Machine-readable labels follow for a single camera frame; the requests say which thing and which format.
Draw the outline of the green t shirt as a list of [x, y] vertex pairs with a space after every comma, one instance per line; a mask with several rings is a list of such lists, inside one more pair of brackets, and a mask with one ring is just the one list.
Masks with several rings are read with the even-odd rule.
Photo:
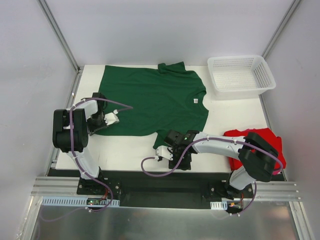
[[97, 132], [100, 136], [148, 136], [157, 133], [153, 148], [165, 144], [170, 130], [203, 131], [209, 111], [202, 79], [183, 62], [156, 69], [107, 65], [98, 92], [110, 100], [105, 113], [122, 103], [132, 109], [119, 112], [119, 123]]

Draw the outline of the white plastic basket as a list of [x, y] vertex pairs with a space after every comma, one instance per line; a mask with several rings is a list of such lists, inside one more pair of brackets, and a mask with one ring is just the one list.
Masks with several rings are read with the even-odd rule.
[[210, 57], [207, 67], [217, 100], [252, 99], [277, 86], [260, 55]]

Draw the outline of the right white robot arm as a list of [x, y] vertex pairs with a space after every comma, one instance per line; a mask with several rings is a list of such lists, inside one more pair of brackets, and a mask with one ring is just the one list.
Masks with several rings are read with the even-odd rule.
[[283, 167], [278, 151], [255, 132], [246, 136], [215, 136], [197, 130], [170, 130], [164, 142], [171, 147], [170, 169], [190, 170], [192, 154], [215, 154], [240, 161], [242, 166], [231, 171], [223, 187], [223, 192], [232, 198], [255, 181], [270, 182], [273, 173]]

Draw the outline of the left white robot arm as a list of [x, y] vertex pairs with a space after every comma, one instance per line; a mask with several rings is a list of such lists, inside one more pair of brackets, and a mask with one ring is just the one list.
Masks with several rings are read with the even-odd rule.
[[106, 182], [99, 178], [100, 167], [88, 150], [89, 136], [107, 128], [104, 110], [108, 103], [100, 92], [92, 94], [73, 110], [56, 109], [53, 112], [52, 142], [73, 159], [82, 179], [89, 180], [88, 188], [96, 195], [103, 193]]

